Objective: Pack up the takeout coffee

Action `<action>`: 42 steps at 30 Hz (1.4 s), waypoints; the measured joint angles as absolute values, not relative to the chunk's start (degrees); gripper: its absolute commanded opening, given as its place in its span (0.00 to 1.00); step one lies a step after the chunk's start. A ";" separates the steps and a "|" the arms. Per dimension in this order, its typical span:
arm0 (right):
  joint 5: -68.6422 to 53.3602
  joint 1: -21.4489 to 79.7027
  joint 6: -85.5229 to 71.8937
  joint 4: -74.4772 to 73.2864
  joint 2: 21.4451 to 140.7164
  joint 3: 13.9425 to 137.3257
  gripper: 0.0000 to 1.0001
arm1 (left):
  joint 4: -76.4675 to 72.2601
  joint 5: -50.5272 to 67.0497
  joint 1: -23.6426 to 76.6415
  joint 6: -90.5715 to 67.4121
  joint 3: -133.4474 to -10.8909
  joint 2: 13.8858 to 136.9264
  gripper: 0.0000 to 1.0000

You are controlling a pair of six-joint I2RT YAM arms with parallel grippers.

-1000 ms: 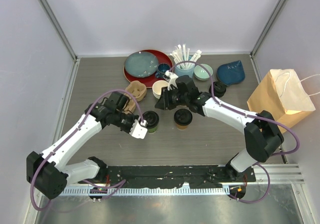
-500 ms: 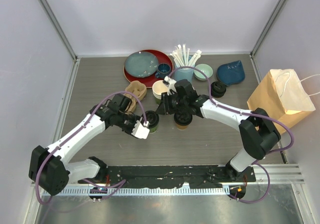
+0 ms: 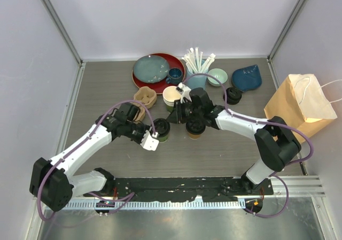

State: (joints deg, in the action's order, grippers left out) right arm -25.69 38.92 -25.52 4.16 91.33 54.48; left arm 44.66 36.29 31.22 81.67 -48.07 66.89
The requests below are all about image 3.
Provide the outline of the black lid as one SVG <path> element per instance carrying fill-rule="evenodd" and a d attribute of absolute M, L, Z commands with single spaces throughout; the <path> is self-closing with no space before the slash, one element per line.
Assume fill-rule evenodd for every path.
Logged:
<path fill-rule="evenodd" d="M 170 123 L 164 118 L 157 118 L 153 121 L 158 137 L 165 137 L 170 132 Z"/>
<path fill-rule="evenodd" d="M 189 120 L 185 127 L 188 133 L 193 135 L 201 135 L 206 129 L 206 125 L 200 119 Z"/>

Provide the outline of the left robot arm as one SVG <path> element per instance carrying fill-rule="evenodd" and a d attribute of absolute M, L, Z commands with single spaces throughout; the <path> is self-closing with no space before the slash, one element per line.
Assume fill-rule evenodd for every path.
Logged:
<path fill-rule="evenodd" d="M 114 177 L 104 169 L 90 173 L 75 173 L 89 158 L 116 138 L 125 136 L 143 149 L 154 151 L 158 146 L 158 132 L 154 124 L 136 122 L 135 116 L 145 108 L 140 102 L 120 102 L 101 115 L 91 128 L 60 154 L 33 164 L 29 191 L 37 198 L 38 212 L 45 204 L 53 212 L 62 210 L 77 196 L 97 192 L 109 196 L 114 189 Z"/>

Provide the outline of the single brown paper cup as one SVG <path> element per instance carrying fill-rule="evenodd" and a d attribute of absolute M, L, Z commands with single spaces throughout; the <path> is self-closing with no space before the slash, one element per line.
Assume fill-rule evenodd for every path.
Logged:
<path fill-rule="evenodd" d="M 194 134 L 194 133 L 191 133 L 191 132 L 188 132 L 188 136 L 192 139 L 192 140 L 197 140 L 199 139 L 202 134 Z"/>

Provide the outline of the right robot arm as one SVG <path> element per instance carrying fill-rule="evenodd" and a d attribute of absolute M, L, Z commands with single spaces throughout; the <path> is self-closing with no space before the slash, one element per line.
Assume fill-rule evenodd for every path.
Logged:
<path fill-rule="evenodd" d="M 203 88 L 175 88 L 180 98 L 174 102 L 169 123 L 185 124 L 188 132 L 201 135 L 207 127 L 226 130 L 256 142 L 260 158 L 242 176 L 242 190 L 256 193 L 262 181 L 280 172 L 301 150 L 301 144 L 280 117 L 270 120 L 249 117 L 224 106 L 214 105 Z"/>

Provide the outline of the brown paper takeout bag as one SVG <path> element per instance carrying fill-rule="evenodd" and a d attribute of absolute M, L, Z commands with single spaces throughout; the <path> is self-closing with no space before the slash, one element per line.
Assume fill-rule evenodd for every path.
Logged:
<path fill-rule="evenodd" d="M 266 118 L 281 117 L 307 137 L 312 137 L 335 121 L 341 112 L 330 101 L 314 74 L 289 74 L 264 108 Z"/>

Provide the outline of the single green paper cup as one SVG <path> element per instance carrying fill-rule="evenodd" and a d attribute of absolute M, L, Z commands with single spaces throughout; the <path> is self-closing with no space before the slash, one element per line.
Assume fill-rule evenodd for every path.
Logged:
<path fill-rule="evenodd" d="M 160 143 L 166 142 L 168 140 L 169 134 L 160 134 L 158 136 L 158 141 Z"/>

